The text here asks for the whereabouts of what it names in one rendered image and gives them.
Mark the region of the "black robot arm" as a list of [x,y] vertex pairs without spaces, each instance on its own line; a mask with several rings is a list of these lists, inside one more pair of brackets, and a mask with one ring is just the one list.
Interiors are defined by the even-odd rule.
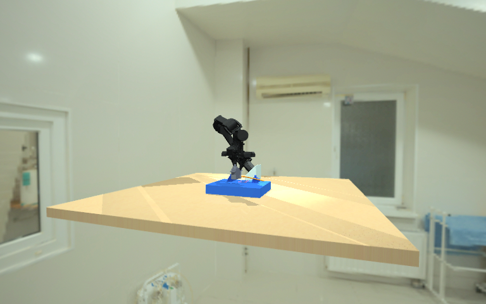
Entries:
[[[213,128],[219,134],[222,134],[224,138],[227,140],[227,142],[229,143],[230,146],[227,148],[228,155],[235,155],[238,152],[241,152],[240,144],[237,143],[237,145],[234,145],[233,143],[233,141],[245,141],[249,136],[246,130],[240,129],[242,128],[241,123],[239,123],[236,119],[233,118],[226,119],[221,115],[219,115],[214,119]],[[251,157],[247,158],[247,160],[243,165],[243,167],[248,171],[248,173],[254,168],[254,165],[251,163],[251,160],[252,160]]]

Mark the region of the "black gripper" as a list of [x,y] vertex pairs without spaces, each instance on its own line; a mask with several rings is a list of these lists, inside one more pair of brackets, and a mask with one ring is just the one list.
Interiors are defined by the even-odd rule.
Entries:
[[228,156],[228,158],[231,159],[233,166],[234,166],[234,164],[236,164],[236,166],[237,166],[237,157],[235,157],[235,156],[240,156],[240,158],[239,158],[239,160],[240,160],[240,166],[239,166],[239,168],[240,168],[240,170],[242,170],[242,167],[243,167],[245,161],[247,160],[247,158],[249,158],[249,157],[255,157],[255,152],[250,152],[250,151],[244,152],[243,151],[243,145],[244,145],[243,141],[233,141],[233,143],[234,143],[234,145],[237,145],[237,143],[240,144],[241,152],[238,152],[235,155],[228,155],[227,154],[227,151],[222,151],[221,156]]

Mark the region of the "blue rectangular plate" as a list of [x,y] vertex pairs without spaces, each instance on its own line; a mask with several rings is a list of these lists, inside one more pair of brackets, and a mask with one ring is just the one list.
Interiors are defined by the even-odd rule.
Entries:
[[206,194],[260,198],[269,190],[271,190],[271,181],[235,180],[231,179],[231,174],[228,179],[206,184]]

